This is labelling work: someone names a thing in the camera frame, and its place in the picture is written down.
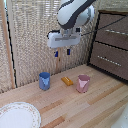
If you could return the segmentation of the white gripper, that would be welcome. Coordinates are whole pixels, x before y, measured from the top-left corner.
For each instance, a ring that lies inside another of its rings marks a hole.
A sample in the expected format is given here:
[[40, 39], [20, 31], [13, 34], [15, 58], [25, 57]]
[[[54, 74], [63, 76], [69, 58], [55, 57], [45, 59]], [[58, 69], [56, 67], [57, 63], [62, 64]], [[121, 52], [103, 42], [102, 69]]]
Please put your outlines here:
[[[47, 46], [50, 48], [58, 48], [64, 46], [76, 45], [80, 42], [81, 29], [73, 28], [68, 30], [52, 30], [47, 35]], [[55, 49], [55, 57], [58, 57], [58, 50]], [[67, 49], [67, 55], [70, 55], [71, 48]]]

